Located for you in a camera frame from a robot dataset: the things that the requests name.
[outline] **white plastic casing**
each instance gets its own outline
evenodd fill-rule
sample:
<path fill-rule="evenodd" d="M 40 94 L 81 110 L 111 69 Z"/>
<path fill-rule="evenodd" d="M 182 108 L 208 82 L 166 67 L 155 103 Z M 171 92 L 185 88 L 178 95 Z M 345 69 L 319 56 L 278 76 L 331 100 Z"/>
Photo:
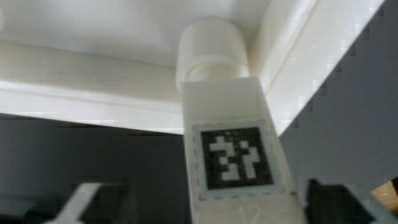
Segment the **white plastic casing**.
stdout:
<path fill-rule="evenodd" d="M 207 18 L 191 24 L 182 35 L 178 89 L 185 81 L 248 76 L 248 49 L 242 32 L 228 20 Z"/>

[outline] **qr-like tag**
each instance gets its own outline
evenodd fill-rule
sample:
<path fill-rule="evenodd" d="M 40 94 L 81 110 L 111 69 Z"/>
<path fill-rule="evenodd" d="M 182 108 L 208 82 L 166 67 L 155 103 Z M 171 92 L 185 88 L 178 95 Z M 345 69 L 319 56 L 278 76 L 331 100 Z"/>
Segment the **qr-like tag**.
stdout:
<path fill-rule="evenodd" d="M 265 192 L 276 187 L 276 167 L 262 123 L 198 126 L 201 184 L 207 192 Z"/>

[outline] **dark wall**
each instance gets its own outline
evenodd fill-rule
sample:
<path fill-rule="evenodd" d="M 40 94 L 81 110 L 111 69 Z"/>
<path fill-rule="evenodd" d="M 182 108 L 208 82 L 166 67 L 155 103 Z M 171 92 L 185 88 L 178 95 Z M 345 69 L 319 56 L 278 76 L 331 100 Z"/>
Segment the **dark wall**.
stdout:
<path fill-rule="evenodd" d="M 54 213 L 79 183 L 125 179 L 141 223 L 185 223 L 182 136 L 2 116 L 0 195 L 40 199 L 36 210 Z"/>
<path fill-rule="evenodd" d="M 398 176 L 398 1 L 386 5 L 283 134 L 301 189 L 326 183 L 372 190 Z"/>

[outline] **white ceiling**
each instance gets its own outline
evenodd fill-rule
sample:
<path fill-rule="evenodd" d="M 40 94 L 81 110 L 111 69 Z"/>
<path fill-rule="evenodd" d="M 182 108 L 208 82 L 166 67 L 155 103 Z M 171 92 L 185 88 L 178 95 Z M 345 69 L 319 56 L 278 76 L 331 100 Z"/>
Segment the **white ceiling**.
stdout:
<path fill-rule="evenodd" d="M 267 0 L 0 0 L 0 6 L 0 40 L 175 67 L 191 22 L 228 18 L 251 43 Z"/>

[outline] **black object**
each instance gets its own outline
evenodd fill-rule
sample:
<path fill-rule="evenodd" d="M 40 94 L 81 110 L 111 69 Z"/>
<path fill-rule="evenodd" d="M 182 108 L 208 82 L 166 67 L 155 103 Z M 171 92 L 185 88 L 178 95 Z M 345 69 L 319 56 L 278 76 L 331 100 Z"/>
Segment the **black object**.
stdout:
<path fill-rule="evenodd" d="M 310 224 L 370 224 L 372 217 L 347 187 L 310 181 L 306 216 Z"/>
<path fill-rule="evenodd" d="M 105 184 L 100 187 L 81 221 L 86 224 L 137 223 L 137 207 L 132 185 Z"/>
<path fill-rule="evenodd" d="M 398 195 L 398 177 L 391 180 L 395 186 L 395 193 Z"/>

